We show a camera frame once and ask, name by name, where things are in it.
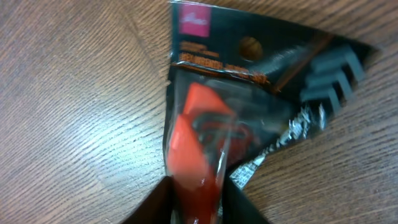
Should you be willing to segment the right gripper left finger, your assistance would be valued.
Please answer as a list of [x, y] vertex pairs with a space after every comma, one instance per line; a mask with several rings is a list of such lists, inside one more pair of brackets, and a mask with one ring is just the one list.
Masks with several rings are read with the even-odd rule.
[[172, 178], [164, 177], [122, 224], [170, 224], [174, 206]]

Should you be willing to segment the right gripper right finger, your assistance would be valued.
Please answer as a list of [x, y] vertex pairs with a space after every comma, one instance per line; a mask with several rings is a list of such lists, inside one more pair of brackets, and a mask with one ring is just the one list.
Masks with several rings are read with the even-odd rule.
[[225, 224], [270, 224], [230, 178], [224, 180], [222, 207]]

